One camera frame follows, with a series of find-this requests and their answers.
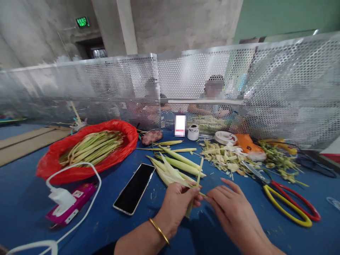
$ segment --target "red scissors handle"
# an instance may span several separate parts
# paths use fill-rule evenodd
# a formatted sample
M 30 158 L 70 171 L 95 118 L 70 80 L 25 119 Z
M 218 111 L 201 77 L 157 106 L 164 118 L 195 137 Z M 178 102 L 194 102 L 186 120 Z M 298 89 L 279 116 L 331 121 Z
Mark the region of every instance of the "red scissors handle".
M 304 212 L 304 214 L 306 214 L 308 216 L 308 218 L 310 218 L 312 221 L 320 221 L 321 220 L 321 216 L 318 213 L 318 211 L 315 209 L 315 207 L 308 202 L 303 196 L 301 196 L 300 194 L 296 193 L 294 190 L 291 190 L 290 188 L 287 188 L 286 186 L 283 186 L 282 184 L 277 183 L 276 181 L 272 181 L 271 184 L 277 188 L 279 190 L 279 192 L 281 192 L 282 195 L 284 195 L 284 197 L 286 199 L 288 199 L 293 205 L 295 205 L 297 208 L 299 208 L 301 211 Z M 290 193 L 293 193 L 295 196 L 297 196 L 298 198 L 300 198 L 305 204 L 306 206 L 312 211 L 311 215 L 310 213 L 306 212 L 306 210 L 304 210 L 301 206 L 299 206 L 294 200 L 291 199 L 291 197 L 283 190 L 287 190 Z

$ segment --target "green wall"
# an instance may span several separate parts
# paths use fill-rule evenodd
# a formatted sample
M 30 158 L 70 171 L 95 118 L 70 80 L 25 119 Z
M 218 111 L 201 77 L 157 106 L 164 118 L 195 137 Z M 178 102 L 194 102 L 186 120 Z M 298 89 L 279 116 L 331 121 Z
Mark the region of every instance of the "green wall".
M 243 0 L 233 43 L 310 29 L 340 30 L 340 0 Z

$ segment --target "yellow scissors handle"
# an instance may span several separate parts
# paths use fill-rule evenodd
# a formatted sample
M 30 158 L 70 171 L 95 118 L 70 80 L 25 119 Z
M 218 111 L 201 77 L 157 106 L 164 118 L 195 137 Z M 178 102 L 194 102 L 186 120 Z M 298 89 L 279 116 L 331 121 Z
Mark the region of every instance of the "yellow scissors handle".
M 268 185 L 264 185 L 263 186 L 268 198 L 270 199 L 271 202 L 273 202 L 273 204 L 284 214 L 286 215 L 288 218 L 290 218 L 292 221 L 294 221 L 295 223 L 303 226 L 303 227 L 311 227 L 312 226 L 312 221 L 308 218 L 308 216 L 306 214 L 304 214 L 303 211 L 301 211 L 299 208 L 297 208 L 295 205 L 293 205 L 290 201 L 288 201 L 287 199 L 285 199 L 283 196 L 281 196 L 279 193 L 277 193 L 275 190 L 273 190 L 271 187 L 269 187 Z M 292 216 L 291 214 L 289 214 L 287 211 L 285 211 L 280 205 L 279 203 L 276 202 L 276 200 L 273 198 L 272 194 L 273 193 L 275 196 L 277 196 L 279 199 L 281 199 L 283 202 L 285 202 L 288 206 L 290 206 L 291 208 L 293 208 L 298 214 L 300 214 L 300 216 L 305 220 L 305 221 L 301 221 L 297 218 L 295 218 L 294 216 Z

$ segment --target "orange bag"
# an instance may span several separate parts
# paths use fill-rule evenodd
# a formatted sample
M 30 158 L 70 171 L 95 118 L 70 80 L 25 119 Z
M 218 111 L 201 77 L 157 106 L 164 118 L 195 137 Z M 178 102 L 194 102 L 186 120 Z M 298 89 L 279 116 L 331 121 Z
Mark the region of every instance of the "orange bag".
M 61 170 L 62 167 L 59 164 L 59 157 L 63 155 L 68 148 L 75 146 L 84 136 L 104 130 L 118 130 L 122 132 L 125 137 L 122 147 L 118 148 L 95 166 L 98 173 L 122 162 L 137 147 L 138 133 L 136 128 L 130 123 L 122 120 L 110 120 L 98 125 L 87 126 L 75 135 L 68 136 L 52 144 L 49 151 L 40 159 L 36 175 L 44 180 L 48 179 L 52 174 Z M 51 184 L 61 185 L 81 181 L 93 175 L 95 175 L 95 172 L 92 168 L 70 168 L 53 177 Z
M 235 134 L 237 137 L 238 146 L 240 146 L 244 153 L 248 154 L 248 157 L 252 161 L 264 161 L 267 158 L 266 153 L 259 146 L 253 143 L 249 134 Z

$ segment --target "brown pouch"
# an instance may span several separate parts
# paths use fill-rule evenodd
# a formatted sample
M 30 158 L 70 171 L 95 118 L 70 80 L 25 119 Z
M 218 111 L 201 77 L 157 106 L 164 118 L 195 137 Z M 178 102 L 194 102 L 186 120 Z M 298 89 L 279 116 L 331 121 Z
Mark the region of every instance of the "brown pouch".
M 163 138 L 163 134 L 159 130 L 151 130 L 150 132 L 147 132 L 142 137 L 142 144 L 148 146 L 153 142 L 157 142 L 158 140 Z

